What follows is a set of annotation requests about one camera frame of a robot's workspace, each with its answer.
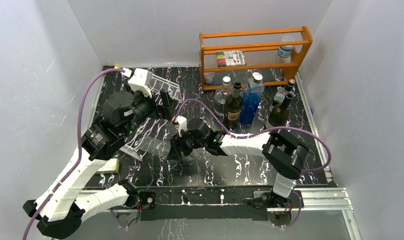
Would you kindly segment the small glass jar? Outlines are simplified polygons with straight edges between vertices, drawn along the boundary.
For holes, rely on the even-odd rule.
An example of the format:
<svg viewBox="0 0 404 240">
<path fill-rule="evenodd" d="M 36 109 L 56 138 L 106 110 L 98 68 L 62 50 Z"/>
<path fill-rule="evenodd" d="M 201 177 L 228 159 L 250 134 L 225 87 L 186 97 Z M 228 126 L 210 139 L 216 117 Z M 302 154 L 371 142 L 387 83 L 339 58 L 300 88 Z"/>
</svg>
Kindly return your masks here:
<svg viewBox="0 0 404 240">
<path fill-rule="evenodd" d="M 214 72 L 205 72 L 204 73 L 204 79 L 205 79 L 205 85 L 209 86 L 212 85 L 214 82 Z"/>
</svg>

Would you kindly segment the clear round white-capped bottle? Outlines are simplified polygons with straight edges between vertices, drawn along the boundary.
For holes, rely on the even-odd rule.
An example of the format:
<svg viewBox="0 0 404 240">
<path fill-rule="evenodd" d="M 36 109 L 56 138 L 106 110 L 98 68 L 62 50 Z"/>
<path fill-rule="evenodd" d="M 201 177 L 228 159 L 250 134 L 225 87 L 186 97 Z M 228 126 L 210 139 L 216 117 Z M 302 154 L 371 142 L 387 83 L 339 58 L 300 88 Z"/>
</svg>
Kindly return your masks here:
<svg viewBox="0 0 404 240">
<path fill-rule="evenodd" d="M 224 76 L 222 78 L 222 85 L 215 90 L 214 94 L 214 112 L 219 117 L 223 117 L 225 102 L 228 95 L 231 93 L 231 78 L 229 76 Z"/>
</svg>

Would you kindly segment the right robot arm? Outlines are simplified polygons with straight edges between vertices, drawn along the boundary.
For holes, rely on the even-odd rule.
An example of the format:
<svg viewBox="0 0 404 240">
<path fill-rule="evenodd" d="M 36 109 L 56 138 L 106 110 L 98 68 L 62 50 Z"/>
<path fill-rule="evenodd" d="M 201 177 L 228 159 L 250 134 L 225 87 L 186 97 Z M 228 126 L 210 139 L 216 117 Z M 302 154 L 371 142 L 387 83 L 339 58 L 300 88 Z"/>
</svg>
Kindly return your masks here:
<svg viewBox="0 0 404 240">
<path fill-rule="evenodd" d="M 178 127 L 170 138 L 169 160 L 182 160 L 193 150 L 204 149 L 214 156 L 248 155 L 265 158 L 276 170 L 270 193 L 255 196 L 248 204 L 255 208 L 286 208 L 309 155 L 308 146 L 284 129 L 260 134 L 231 134 L 211 129 L 202 119 L 175 116 Z"/>
</svg>

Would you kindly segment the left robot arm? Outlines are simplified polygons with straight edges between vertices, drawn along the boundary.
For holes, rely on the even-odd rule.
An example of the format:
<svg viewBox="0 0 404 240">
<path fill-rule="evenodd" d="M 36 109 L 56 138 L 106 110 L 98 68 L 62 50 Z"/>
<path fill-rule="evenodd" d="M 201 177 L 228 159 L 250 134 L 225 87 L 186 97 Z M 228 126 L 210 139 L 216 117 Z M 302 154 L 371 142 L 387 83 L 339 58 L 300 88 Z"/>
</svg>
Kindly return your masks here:
<svg viewBox="0 0 404 240">
<path fill-rule="evenodd" d="M 128 180 L 83 198 L 78 195 L 147 118 L 171 120 L 181 102 L 181 93 L 171 90 L 151 94 L 139 90 L 113 93 L 92 126 L 78 134 L 77 160 L 68 163 L 46 193 L 24 203 L 24 211 L 37 220 L 40 233 L 62 240 L 100 212 L 116 206 L 138 206 L 140 192 Z"/>
</svg>

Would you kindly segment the clear glass bottle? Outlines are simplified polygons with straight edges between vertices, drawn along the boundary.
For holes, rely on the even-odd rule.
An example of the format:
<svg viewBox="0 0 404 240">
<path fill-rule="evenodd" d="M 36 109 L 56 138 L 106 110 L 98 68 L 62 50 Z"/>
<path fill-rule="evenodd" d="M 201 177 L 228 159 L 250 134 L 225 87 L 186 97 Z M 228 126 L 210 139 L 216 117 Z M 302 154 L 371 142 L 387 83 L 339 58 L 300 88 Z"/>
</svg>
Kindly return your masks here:
<svg viewBox="0 0 404 240">
<path fill-rule="evenodd" d="M 139 140 L 137 148 L 160 158 L 167 158 L 171 144 L 151 136 L 145 136 Z"/>
</svg>

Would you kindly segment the orange wooden shelf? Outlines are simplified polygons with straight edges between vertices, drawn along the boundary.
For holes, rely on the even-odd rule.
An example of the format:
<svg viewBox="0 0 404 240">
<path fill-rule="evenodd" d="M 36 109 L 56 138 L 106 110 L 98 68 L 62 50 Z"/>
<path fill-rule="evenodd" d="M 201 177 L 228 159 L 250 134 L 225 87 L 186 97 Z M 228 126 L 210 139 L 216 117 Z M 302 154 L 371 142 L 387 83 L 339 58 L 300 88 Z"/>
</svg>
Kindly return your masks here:
<svg viewBox="0 0 404 240">
<path fill-rule="evenodd" d="M 293 41 L 282 42 L 283 36 Z M 216 85 L 205 85 L 204 73 L 260 69 L 281 69 L 283 80 L 268 80 L 266 86 L 284 85 L 295 78 L 312 43 L 313 35 L 307 26 L 220 33 L 200 33 L 199 72 L 203 91 L 213 91 Z M 293 45 L 291 61 L 282 62 L 277 55 L 281 45 Z M 218 67 L 216 52 L 243 51 L 246 65 Z"/>
</svg>

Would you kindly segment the dark wine bottle right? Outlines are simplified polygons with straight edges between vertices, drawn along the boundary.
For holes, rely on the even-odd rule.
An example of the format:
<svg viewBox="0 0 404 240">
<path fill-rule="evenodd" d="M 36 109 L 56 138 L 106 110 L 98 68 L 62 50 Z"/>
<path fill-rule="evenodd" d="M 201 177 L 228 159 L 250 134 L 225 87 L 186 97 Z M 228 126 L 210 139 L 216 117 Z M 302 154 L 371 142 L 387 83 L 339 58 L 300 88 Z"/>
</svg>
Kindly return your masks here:
<svg viewBox="0 0 404 240">
<path fill-rule="evenodd" d="M 267 121 L 265 122 L 265 129 L 270 129 L 273 127 L 282 127 L 286 125 L 286 122 L 291 114 L 289 105 L 293 98 L 294 94 L 289 92 L 284 97 L 282 103 L 279 103 L 273 107 Z"/>
</svg>

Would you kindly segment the white power strip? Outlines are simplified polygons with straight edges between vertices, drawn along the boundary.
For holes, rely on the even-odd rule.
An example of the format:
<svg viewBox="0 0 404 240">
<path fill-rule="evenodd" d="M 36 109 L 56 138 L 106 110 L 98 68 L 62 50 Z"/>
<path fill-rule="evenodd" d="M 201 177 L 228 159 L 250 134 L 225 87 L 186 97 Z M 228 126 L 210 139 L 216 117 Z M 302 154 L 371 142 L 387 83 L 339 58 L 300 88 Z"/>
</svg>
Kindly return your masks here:
<svg viewBox="0 0 404 240">
<path fill-rule="evenodd" d="M 96 174 L 116 174 L 119 173 L 120 160 L 117 158 L 112 158 L 108 160 Z"/>
</svg>

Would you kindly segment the marker pen set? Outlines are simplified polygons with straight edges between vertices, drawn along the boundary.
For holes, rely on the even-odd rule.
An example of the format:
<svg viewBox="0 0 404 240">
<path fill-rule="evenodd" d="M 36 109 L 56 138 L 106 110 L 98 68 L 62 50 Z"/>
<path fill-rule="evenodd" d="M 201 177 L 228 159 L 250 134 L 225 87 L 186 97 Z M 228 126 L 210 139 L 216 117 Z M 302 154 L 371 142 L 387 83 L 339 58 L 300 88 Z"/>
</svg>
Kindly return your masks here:
<svg viewBox="0 0 404 240">
<path fill-rule="evenodd" d="M 218 51 L 215 53 L 218 67 L 245 66 L 245 54 L 240 50 Z"/>
</svg>

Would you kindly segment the blue square bottle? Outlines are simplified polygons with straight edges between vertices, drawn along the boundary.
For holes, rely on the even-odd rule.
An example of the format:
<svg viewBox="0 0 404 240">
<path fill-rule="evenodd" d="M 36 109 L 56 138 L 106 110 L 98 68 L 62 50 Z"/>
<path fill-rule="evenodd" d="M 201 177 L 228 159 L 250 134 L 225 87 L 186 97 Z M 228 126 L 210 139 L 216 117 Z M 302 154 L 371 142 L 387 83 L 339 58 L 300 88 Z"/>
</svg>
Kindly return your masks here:
<svg viewBox="0 0 404 240">
<path fill-rule="evenodd" d="M 240 124 L 249 125 L 253 122 L 258 106 L 265 90 L 263 76 L 259 72 L 253 72 L 248 79 L 243 93 L 243 105 L 240 114 Z"/>
</svg>

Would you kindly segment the dark green wine bottle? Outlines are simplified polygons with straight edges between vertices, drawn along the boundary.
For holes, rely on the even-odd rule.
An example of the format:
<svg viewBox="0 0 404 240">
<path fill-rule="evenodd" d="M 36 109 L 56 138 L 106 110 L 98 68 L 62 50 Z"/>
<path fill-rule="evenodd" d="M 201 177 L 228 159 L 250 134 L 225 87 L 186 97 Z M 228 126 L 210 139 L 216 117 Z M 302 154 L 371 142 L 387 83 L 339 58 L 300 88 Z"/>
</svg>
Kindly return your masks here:
<svg viewBox="0 0 404 240">
<path fill-rule="evenodd" d="M 223 124 L 227 129 L 235 128 L 239 120 L 243 104 L 241 87 L 241 83 L 236 82 L 232 93 L 226 98 Z"/>
</svg>

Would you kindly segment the grey bottle behind right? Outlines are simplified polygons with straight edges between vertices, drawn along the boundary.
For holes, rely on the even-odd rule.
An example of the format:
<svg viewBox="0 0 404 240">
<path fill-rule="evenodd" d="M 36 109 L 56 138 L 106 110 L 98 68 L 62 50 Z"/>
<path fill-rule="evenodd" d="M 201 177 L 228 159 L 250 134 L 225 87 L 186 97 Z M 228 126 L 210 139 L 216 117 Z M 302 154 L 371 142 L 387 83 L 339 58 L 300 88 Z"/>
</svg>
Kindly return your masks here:
<svg viewBox="0 0 404 240">
<path fill-rule="evenodd" d="M 295 79 L 292 78 L 292 79 L 288 80 L 287 84 L 284 87 L 281 87 L 277 91 L 277 93 L 274 95 L 273 103 L 270 106 L 270 110 L 272 110 L 275 105 L 281 104 L 283 102 L 287 93 L 293 91 L 295 84 L 296 84 L 296 81 L 295 81 Z"/>
</svg>

